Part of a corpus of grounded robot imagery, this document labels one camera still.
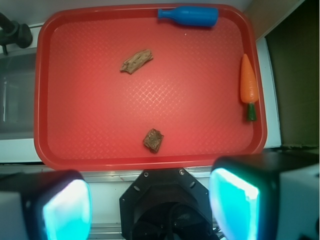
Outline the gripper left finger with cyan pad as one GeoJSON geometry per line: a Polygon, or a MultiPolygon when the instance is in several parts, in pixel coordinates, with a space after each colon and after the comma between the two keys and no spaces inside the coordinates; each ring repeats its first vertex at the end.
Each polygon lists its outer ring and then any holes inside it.
{"type": "Polygon", "coordinates": [[[2,240],[86,240],[91,225],[91,190],[79,172],[0,175],[2,240]]]}

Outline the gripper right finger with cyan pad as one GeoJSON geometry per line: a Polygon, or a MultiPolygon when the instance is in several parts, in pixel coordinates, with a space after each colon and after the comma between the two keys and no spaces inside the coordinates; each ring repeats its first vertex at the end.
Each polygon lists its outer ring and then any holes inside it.
{"type": "Polygon", "coordinates": [[[212,214],[228,240],[317,240],[320,158],[300,151],[223,156],[208,182],[212,214]]]}

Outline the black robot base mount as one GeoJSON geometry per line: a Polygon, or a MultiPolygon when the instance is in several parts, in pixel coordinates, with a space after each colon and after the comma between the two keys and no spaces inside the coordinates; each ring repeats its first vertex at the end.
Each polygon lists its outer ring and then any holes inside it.
{"type": "Polygon", "coordinates": [[[184,169],[144,170],[119,198],[126,240],[217,240],[209,191],[184,169]]]}

